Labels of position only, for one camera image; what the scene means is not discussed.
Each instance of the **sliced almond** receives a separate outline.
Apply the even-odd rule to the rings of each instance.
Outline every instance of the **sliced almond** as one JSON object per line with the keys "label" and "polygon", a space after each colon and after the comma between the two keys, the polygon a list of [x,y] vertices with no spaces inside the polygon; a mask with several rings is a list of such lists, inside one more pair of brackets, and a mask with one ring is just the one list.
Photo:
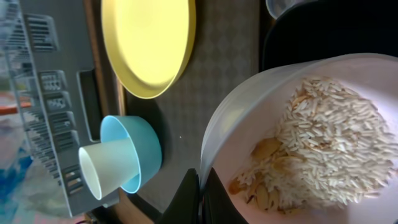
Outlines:
{"label": "sliced almond", "polygon": [[276,138],[263,139],[257,143],[257,146],[251,153],[251,156],[256,161],[261,161],[268,158],[274,153],[282,143]]}
{"label": "sliced almond", "polygon": [[295,106],[299,105],[302,101],[304,101],[305,99],[307,99],[308,96],[299,96],[296,99],[294,99],[294,101],[292,102],[292,107],[294,108]]}
{"label": "sliced almond", "polygon": [[279,206],[279,191],[274,189],[269,192],[268,211],[277,211]]}
{"label": "sliced almond", "polygon": [[257,195],[257,206],[260,210],[265,210],[268,208],[268,190],[264,184],[259,184],[256,190]]}
{"label": "sliced almond", "polygon": [[247,185],[241,185],[238,181],[238,178],[235,178],[231,181],[228,187],[228,192],[231,195],[236,195],[237,193],[241,192],[242,190],[246,190]]}
{"label": "sliced almond", "polygon": [[256,173],[255,176],[256,176],[256,179],[253,181],[253,183],[250,186],[250,190],[248,193],[249,197],[254,195],[254,193],[256,192],[257,186],[264,181],[264,176],[260,172]]}

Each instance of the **paper cup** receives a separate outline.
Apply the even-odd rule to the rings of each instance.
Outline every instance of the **paper cup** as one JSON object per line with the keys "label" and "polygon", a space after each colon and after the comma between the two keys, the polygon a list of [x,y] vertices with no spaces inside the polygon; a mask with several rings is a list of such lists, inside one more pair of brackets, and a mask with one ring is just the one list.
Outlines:
{"label": "paper cup", "polygon": [[79,161],[87,186],[98,200],[139,173],[129,138],[81,147]]}

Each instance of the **dish drying rack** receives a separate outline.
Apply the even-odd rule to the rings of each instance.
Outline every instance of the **dish drying rack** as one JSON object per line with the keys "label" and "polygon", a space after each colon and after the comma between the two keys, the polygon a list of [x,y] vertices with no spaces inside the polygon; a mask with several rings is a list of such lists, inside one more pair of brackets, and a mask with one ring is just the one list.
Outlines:
{"label": "dish drying rack", "polygon": [[93,94],[83,1],[0,0],[0,6],[1,50],[34,159],[63,188],[71,216],[119,202],[117,191],[95,199],[78,162],[80,146],[99,142],[103,116]]}

